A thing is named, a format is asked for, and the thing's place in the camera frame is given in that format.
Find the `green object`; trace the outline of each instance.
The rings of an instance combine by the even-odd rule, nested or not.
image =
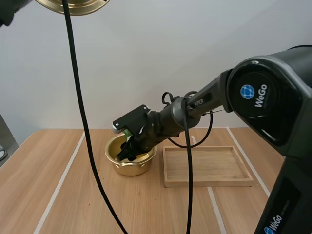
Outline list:
[[[130,131],[129,131],[128,129],[126,129],[125,131],[123,131],[123,133],[124,133],[127,137],[132,136],[132,133],[130,133]]]

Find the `wooden table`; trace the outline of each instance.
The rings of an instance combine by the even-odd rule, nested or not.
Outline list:
[[[206,129],[192,129],[200,141]],[[164,188],[163,146],[150,170],[117,174],[105,157],[111,130],[91,130],[102,185],[130,234],[183,234],[188,188]],[[177,142],[184,144],[181,134]],[[251,234],[283,158],[249,128],[214,128],[203,145],[233,145],[248,167],[252,187],[194,188],[193,234]],[[93,177],[81,129],[33,133],[0,168],[0,233],[121,234]]]

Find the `white wall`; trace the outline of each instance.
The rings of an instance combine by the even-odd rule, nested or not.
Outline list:
[[[198,90],[243,59],[312,43],[311,0],[111,0],[73,17],[92,128],[161,95]],[[64,16],[36,2],[0,29],[0,113],[21,144],[41,128],[82,127]],[[201,126],[208,126],[204,117]],[[244,126],[215,114],[214,126]]]

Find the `metal pot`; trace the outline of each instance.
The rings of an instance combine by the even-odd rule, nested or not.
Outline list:
[[[115,171],[124,176],[137,176],[146,172],[152,163],[152,158],[157,152],[157,147],[155,146],[150,152],[146,154],[138,155],[136,160],[130,162],[125,159],[123,161],[118,161],[117,154],[121,151],[120,146],[127,139],[125,134],[118,135],[112,138],[105,147],[105,154],[107,158],[113,163]]]

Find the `black robotic arm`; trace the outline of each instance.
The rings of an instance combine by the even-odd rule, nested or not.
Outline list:
[[[222,105],[234,111],[263,139],[286,157],[257,234],[310,234],[312,231],[312,47],[249,58],[221,73],[192,97],[176,97],[161,112],[142,105],[113,122],[115,133],[132,136],[118,155],[137,155],[183,128],[187,105],[189,128],[203,114]]]

